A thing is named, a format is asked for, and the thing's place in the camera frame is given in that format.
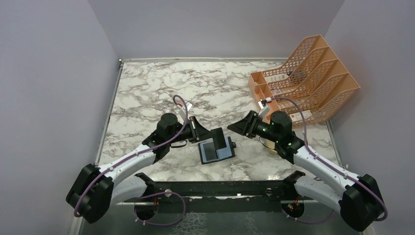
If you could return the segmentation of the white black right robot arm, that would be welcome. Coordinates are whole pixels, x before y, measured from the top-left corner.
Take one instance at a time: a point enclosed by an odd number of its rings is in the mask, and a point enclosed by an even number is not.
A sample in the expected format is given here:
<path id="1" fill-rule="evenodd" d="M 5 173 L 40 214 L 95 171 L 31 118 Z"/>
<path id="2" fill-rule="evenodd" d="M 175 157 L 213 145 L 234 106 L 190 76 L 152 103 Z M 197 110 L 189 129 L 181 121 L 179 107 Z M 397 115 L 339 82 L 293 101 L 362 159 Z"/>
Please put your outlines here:
<path id="1" fill-rule="evenodd" d="M 295 199 L 299 195 L 312 198 L 339 213 L 348 226 L 359 232 L 387 217 L 376 180 L 368 174 L 359 176 L 322 157 L 306 139 L 296 136 L 292 120 L 285 112 L 273 112 L 266 123 L 257 112 L 250 111 L 227 129 L 247 138 L 259 136 L 273 142 L 280 157 L 317 177 L 301 175 L 285 183 L 282 192 L 286 198 Z"/>

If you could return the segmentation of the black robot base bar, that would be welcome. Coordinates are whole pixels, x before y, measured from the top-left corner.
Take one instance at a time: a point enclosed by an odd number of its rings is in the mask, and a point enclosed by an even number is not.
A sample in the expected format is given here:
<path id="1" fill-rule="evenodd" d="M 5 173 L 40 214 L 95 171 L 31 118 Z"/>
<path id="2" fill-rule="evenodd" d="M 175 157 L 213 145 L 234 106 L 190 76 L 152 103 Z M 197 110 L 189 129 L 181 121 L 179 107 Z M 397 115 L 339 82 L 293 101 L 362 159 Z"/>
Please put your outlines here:
<path id="1" fill-rule="evenodd" d="M 155 182 L 149 198 L 128 199 L 135 209 L 159 213 L 281 212 L 282 204 L 299 198 L 283 180 Z"/>

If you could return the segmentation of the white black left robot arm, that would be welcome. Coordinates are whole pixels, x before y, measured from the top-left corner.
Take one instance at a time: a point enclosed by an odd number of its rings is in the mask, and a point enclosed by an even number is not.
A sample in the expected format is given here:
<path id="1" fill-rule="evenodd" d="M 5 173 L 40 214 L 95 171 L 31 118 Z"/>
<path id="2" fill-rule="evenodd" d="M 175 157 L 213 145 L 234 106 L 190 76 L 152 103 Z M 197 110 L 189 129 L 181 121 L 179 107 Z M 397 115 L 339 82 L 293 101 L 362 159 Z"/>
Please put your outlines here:
<path id="1" fill-rule="evenodd" d="M 132 152 L 102 166 L 84 166 L 66 196 L 74 216 L 94 223 L 113 204 L 134 197 L 150 200 L 154 188 L 134 173 L 161 160 L 175 142 L 197 143 L 204 164 L 234 157 L 235 144 L 224 136 L 222 128 L 208 130 L 187 114 L 182 119 L 184 122 L 179 123 L 175 114 L 163 114 L 155 131 Z"/>

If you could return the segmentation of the black leather card holder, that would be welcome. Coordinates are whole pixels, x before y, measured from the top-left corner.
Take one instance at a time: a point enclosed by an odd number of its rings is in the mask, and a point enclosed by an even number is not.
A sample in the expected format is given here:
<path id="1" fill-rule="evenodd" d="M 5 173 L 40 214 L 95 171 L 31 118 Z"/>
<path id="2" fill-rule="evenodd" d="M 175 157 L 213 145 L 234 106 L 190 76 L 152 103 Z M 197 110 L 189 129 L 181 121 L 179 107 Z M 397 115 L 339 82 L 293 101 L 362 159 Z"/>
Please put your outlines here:
<path id="1" fill-rule="evenodd" d="M 225 137 L 226 147 L 216 150 L 213 141 L 198 144 L 201 164 L 220 162 L 235 157 L 236 143 L 231 137 Z"/>

